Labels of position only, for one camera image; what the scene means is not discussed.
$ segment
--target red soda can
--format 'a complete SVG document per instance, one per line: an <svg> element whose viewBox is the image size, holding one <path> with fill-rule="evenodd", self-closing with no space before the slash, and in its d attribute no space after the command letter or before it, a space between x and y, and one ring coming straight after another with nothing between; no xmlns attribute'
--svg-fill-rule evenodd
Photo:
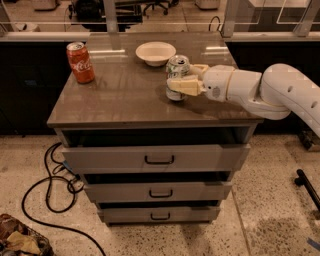
<svg viewBox="0 0 320 256"><path fill-rule="evenodd" d="M82 42L67 45L70 67L78 83L89 83L94 79L94 71L87 48Z"/></svg>

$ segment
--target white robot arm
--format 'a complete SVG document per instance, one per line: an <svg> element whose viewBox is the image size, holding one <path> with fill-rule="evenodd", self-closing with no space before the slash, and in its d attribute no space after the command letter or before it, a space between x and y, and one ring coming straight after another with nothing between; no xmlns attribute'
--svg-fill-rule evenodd
<svg viewBox="0 0 320 256"><path fill-rule="evenodd" d="M272 120L293 111L320 137L320 88L289 65L272 65L263 74L231 66L194 65L191 73L191 79L168 79L168 87L193 96L203 92L208 99L237 103Z"/></svg>

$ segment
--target metal drawer pull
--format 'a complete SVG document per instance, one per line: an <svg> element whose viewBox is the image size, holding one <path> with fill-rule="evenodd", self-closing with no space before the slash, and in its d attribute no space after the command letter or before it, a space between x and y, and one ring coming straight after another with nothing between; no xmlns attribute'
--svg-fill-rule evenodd
<svg viewBox="0 0 320 256"><path fill-rule="evenodd" d="M151 189L149 190L149 196L152 197L152 198L167 198L167 197L172 197L172 194L173 194L173 190L172 189L170 189L169 194L165 194L165 195L152 194L152 190Z"/></svg>
<svg viewBox="0 0 320 256"><path fill-rule="evenodd" d="M167 217L153 217L153 213L150 214L150 218L152 220L169 220L170 219L170 212L168 212L168 216Z"/></svg>
<svg viewBox="0 0 320 256"><path fill-rule="evenodd" d="M147 164L153 164L153 165L173 164L173 163L174 163L174 155L171 156L171 160L168 161L168 162L152 162L152 161L149 161L149 160L148 160L148 156L145 156L145 157L144 157L144 161L145 161Z"/></svg>

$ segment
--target black cabinet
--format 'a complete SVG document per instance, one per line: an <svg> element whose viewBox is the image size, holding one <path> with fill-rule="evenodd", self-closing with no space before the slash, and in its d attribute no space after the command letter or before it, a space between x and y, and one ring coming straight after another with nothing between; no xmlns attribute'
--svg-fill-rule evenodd
<svg viewBox="0 0 320 256"><path fill-rule="evenodd" d="M46 122L71 72L67 44L0 43L0 134L54 134Z"/></svg>

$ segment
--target terrazzo floor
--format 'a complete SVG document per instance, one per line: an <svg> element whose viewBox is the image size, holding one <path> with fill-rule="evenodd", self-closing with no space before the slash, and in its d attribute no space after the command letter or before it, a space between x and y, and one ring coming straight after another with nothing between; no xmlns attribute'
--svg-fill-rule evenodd
<svg viewBox="0 0 320 256"><path fill-rule="evenodd" d="M47 237L57 256L101 255L87 237L37 224L22 212L26 191L47 177L44 155L56 142L53 135L0 137L0 213ZM87 233L110 256L319 255L320 215L306 189L293 180L296 170L303 169L320 192L320 153L306 151L295 135L254 135L250 145L232 191L211 224L108 227L84 192L71 210L54 214L44 202L48 183L30 193L26 210L37 220ZM63 160L59 148L55 158ZM62 209L70 200L65 184L55 182L52 206Z"/></svg>

